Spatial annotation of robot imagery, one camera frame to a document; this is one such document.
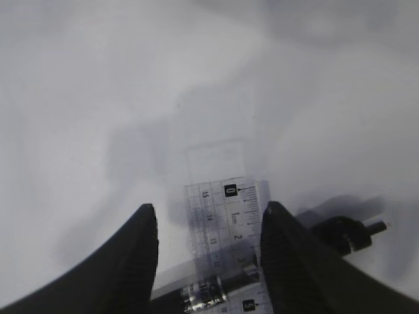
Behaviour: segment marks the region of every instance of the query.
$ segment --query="black plastic part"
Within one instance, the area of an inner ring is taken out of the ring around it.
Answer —
[[[362,222],[348,217],[335,217],[314,226],[311,231],[339,255],[366,249],[373,244],[371,236],[387,229],[383,222],[365,227]]]
[[[375,234],[379,234],[380,232],[386,231],[387,230],[387,225],[384,224],[382,221],[380,221],[380,222],[377,222],[375,224],[372,224],[372,225],[368,226],[367,230],[368,230],[370,236],[373,236]]]
[[[263,215],[261,266],[275,314],[413,314],[419,304],[320,242],[278,202]]]
[[[157,267],[153,206],[142,205],[84,262],[2,314],[146,313]]]

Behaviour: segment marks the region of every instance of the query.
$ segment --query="measurement scale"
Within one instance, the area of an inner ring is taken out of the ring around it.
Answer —
[[[185,187],[198,270],[222,274],[252,263],[254,254],[259,259],[265,194],[263,184],[246,178]],[[266,287],[261,283],[239,290],[227,303],[206,313],[271,314],[273,311]]]

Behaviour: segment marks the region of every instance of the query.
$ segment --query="white backdrop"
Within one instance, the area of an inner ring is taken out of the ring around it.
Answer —
[[[349,259],[419,300],[418,16],[415,0],[3,0],[0,306],[145,202],[169,274],[192,258],[183,185],[239,175],[296,214],[385,219]]]

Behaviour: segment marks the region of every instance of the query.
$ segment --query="transparent ruler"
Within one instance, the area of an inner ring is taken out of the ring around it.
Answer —
[[[223,274],[260,257],[263,184],[246,178],[185,187],[192,246],[198,270]],[[242,289],[206,313],[273,313],[264,284]]]

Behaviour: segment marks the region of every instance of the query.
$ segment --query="ruler numbers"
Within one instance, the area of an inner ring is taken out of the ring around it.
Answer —
[[[223,273],[260,254],[262,211],[255,181],[231,179],[185,187],[185,198],[198,269]],[[271,314],[264,285],[245,290],[207,313]]]

